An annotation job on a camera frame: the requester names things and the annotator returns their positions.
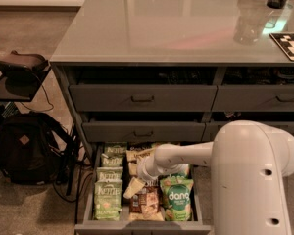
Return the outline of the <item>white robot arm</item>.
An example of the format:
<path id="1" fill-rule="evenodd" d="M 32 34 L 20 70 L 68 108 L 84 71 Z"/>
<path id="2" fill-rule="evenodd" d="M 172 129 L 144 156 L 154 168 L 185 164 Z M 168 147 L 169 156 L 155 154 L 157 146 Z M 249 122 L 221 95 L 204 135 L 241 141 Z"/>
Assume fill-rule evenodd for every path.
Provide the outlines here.
<path id="1" fill-rule="evenodd" d="M 294 136 L 250 120 L 223 126 L 212 142 L 163 144 L 138 162 L 143 181 L 211 169 L 215 235 L 292 235 L 283 178 L 294 173 Z"/>

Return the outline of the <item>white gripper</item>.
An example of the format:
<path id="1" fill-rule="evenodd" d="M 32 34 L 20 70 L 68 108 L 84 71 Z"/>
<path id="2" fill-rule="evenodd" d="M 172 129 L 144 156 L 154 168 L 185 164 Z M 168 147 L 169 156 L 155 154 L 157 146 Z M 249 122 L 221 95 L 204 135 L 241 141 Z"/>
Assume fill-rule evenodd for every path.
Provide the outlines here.
<path id="1" fill-rule="evenodd" d="M 139 192 L 145 186 L 144 181 L 156 180 L 158 178 L 157 166 L 154 163 L 153 156 L 144 157 L 137 162 L 137 176 L 140 179 L 132 177 L 123 194 L 126 199 L 130 199 Z"/>

